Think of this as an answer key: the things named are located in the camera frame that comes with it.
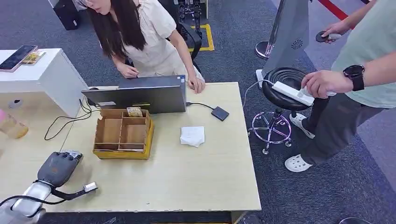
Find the black wristwatch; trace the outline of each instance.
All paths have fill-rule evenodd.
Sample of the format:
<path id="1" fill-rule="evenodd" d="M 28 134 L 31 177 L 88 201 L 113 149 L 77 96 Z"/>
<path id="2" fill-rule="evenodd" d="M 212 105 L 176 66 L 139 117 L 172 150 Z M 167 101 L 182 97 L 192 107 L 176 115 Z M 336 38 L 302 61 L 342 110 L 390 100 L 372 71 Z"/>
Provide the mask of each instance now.
<path id="1" fill-rule="evenodd" d="M 360 91 L 364 89 L 364 70 L 365 69 L 363 65 L 352 65 L 342 71 L 344 73 L 344 76 L 349 78 L 354 84 L 353 91 Z"/>

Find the laptop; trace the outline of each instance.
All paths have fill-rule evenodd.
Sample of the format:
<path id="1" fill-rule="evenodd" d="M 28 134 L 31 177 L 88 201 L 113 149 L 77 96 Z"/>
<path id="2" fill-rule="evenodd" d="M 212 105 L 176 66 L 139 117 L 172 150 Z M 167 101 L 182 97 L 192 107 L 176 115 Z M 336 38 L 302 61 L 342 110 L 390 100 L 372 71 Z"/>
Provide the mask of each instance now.
<path id="1" fill-rule="evenodd" d="M 122 78 L 118 89 L 81 92 L 101 108 L 139 106 L 151 114 L 186 111 L 185 76 Z"/>
<path id="2" fill-rule="evenodd" d="M 185 75 L 179 76 L 159 76 L 159 77 L 142 77 L 142 78 L 120 78 L 118 84 L 119 89 L 123 88 L 134 88 L 134 87 L 154 87 L 154 86 L 172 86 L 180 85 L 182 88 L 182 94 L 184 104 L 186 102 L 185 96 Z"/>

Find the speaker grille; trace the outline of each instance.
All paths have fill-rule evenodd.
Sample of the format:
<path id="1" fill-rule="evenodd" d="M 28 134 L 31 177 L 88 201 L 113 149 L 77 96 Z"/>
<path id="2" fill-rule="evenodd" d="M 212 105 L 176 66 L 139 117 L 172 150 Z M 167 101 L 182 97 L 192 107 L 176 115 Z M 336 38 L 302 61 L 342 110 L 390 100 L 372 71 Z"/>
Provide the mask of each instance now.
<path id="1" fill-rule="evenodd" d="M 293 48 L 294 50 L 302 48 L 302 46 L 303 46 L 303 40 L 301 39 L 297 39 L 291 44 L 291 48 Z"/>

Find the gray pants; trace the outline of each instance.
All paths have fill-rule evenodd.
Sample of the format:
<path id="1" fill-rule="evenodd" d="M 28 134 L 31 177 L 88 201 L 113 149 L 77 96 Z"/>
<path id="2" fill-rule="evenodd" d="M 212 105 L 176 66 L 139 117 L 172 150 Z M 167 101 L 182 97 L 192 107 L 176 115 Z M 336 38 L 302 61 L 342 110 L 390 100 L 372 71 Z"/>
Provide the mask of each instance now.
<path id="1" fill-rule="evenodd" d="M 304 128 L 316 136 L 301 157 L 313 165 L 325 162 L 349 144 L 358 126 L 382 110 L 358 103 L 345 94 L 316 99 L 311 116 L 303 120 Z"/>

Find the white crocs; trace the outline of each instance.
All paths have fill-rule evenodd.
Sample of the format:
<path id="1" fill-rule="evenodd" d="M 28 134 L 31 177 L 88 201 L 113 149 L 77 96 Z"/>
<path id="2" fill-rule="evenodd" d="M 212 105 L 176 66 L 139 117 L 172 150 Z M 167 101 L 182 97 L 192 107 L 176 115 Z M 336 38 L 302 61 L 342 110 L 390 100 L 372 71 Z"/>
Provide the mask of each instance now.
<path id="1" fill-rule="evenodd" d="M 308 164 L 301 158 L 301 154 L 290 157 L 285 161 L 285 166 L 288 170 L 294 173 L 299 173 L 308 170 L 311 164 Z"/>
<path id="2" fill-rule="evenodd" d="M 305 133 L 305 135 L 306 135 L 308 138 L 313 139 L 313 138 L 315 137 L 314 134 L 312 134 L 311 132 L 309 132 L 307 129 L 305 129 L 305 128 L 303 127 L 302 121 L 303 121 L 303 119 L 307 118 L 306 116 L 304 116 L 304 115 L 298 113 L 297 116 L 296 116 L 295 118 L 292 117 L 292 115 L 290 114 L 289 118 L 290 118 L 290 121 L 291 121 L 296 127 L 300 128 L 300 129 Z"/>

